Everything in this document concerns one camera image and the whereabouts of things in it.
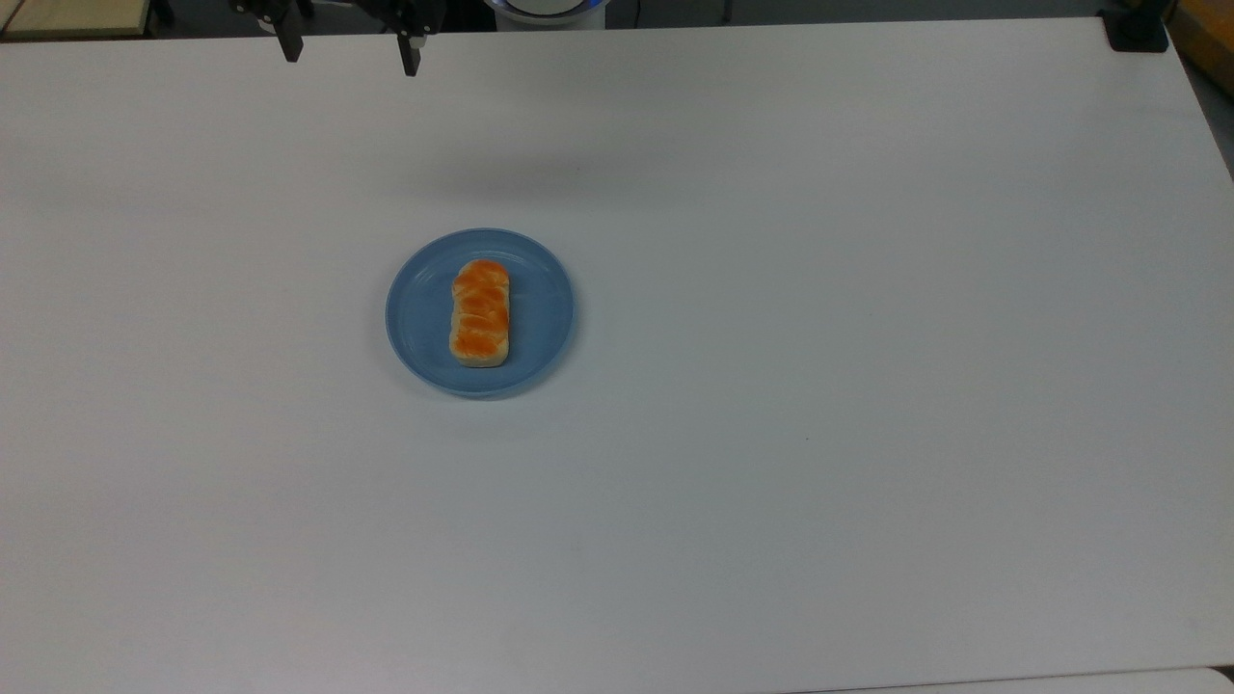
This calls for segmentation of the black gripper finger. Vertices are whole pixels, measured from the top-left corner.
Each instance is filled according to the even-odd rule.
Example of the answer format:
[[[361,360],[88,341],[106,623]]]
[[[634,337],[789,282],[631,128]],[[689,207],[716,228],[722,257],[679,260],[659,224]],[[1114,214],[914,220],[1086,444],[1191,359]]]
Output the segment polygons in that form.
[[[395,35],[407,77],[420,70],[420,52],[428,37],[441,33],[444,22],[444,1],[353,1],[363,14],[379,19],[390,35]]]
[[[267,25],[281,44],[283,57],[296,63],[304,52],[304,19],[313,19],[312,1],[232,1],[234,14],[251,14]]]

